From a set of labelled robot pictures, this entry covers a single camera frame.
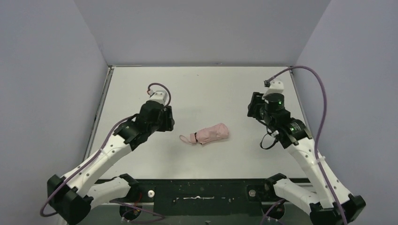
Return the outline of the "pink folding umbrella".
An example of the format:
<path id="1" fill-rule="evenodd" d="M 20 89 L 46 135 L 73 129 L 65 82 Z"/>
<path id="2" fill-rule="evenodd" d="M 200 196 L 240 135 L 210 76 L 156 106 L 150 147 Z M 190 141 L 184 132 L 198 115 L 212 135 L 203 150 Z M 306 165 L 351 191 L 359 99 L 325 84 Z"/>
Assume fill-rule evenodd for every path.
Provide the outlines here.
<path id="1" fill-rule="evenodd" d="M 182 142 L 187 144 L 206 145 L 211 142 L 220 141 L 229 137 L 229 129 L 224 123 L 219 123 L 211 127 L 203 128 L 195 133 L 191 133 L 189 137 L 180 135 Z"/>

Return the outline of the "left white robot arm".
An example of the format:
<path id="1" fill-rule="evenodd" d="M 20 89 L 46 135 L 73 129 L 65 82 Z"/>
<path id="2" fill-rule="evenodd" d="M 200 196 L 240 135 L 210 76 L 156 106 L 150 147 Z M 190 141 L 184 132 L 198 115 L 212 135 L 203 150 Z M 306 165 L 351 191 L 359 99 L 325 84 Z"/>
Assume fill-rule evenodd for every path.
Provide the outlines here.
<path id="1" fill-rule="evenodd" d="M 47 199 L 55 215 L 68 225 L 80 223 L 98 205 L 131 196 L 134 179 L 127 174 L 95 187 L 96 181 L 117 161 L 145 143 L 154 132 L 172 131 L 172 107 L 148 100 L 136 113 L 117 122 L 100 148 L 63 176 L 47 181 Z"/>

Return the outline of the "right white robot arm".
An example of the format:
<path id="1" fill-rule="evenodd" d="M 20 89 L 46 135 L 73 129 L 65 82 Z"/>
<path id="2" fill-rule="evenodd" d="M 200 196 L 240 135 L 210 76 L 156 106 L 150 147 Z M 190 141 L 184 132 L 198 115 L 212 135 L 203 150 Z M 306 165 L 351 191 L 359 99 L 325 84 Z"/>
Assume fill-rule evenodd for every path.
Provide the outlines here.
<path id="1" fill-rule="evenodd" d="M 365 200 L 353 195 L 315 151 L 311 132 L 285 109 L 283 94 L 254 92 L 247 116 L 266 126 L 268 134 L 296 160 L 315 189 L 312 193 L 279 173 L 266 182 L 274 195 L 303 210 L 314 225 L 342 225 L 358 217 L 366 206 Z"/>

